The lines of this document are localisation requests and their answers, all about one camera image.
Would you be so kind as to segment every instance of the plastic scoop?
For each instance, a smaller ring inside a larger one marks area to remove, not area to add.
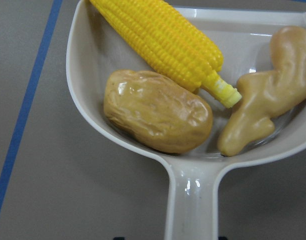
[[[228,47],[223,49],[227,57],[222,76],[233,75],[232,79],[235,80],[232,80],[231,84],[234,84],[246,69],[254,70],[257,64],[270,66],[269,57],[259,54],[260,50],[241,55],[241,48],[245,48],[246,45],[245,40],[252,38],[254,49],[249,50],[256,50],[259,46],[265,48],[269,44],[270,34],[279,28],[279,23],[281,26],[285,21],[290,21],[288,24],[304,24],[304,18],[300,13],[295,15],[288,13],[286,16],[280,16],[279,13],[270,14],[271,18],[275,18],[277,26],[272,27],[268,24],[266,29],[265,22],[253,23],[254,26],[250,28],[253,29],[252,33],[259,30],[256,37],[245,32],[244,22],[248,20],[247,12],[232,11],[231,14],[224,14],[221,10],[182,9],[186,14],[190,11],[193,16],[200,16],[198,19],[200,26],[208,21],[205,17],[208,11],[212,13],[218,11],[214,16],[230,16],[230,19],[219,21],[220,24],[214,19],[213,25],[206,23],[205,25],[213,27],[215,31],[212,35],[215,39],[221,39],[220,47],[234,44],[230,49]],[[254,17],[256,14],[265,13],[255,11],[249,18],[266,19]],[[236,72],[236,64],[239,64],[241,72]],[[223,129],[230,112],[213,102],[210,96],[205,95],[203,97],[207,99],[214,113],[214,126],[209,139],[197,149],[184,155],[175,156],[154,151],[113,128],[104,116],[103,97],[106,80],[117,69],[139,71],[150,68],[106,24],[88,0],[80,1],[73,18],[66,56],[67,83],[72,99],[81,115],[102,135],[130,151],[160,162],[167,170],[169,195],[165,240],[217,240],[218,187],[223,176],[232,169],[280,160],[306,148],[305,101],[275,121],[277,129],[273,135],[248,146],[246,151],[239,155],[223,157],[215,146],[219,131]]]

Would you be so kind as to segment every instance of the plastic corn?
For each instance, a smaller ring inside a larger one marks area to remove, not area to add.
[[[118,34],[158,73],[194,92],[208,91],[226,108],[241,99],[219,75],[218,47],[163,0],[90,0]]]

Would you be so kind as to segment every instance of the scoop handle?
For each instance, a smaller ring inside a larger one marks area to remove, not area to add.
[[[164,240],[218,240],[222,162],[167,159],[170,168]]]

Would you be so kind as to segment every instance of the yellow corn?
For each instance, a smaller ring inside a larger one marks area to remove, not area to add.
[[[217,72],[223,55],[163,0],[90,0],[107,22],[158,73],[194,92],[208,91],[225,107],[241,99]]]

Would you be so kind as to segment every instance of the brown potato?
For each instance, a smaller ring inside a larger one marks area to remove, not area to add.
[[[210,134],[213,114],[198,95],[153,71],[117,70],[107,80],[104,113],[144,145],[181,154]]]

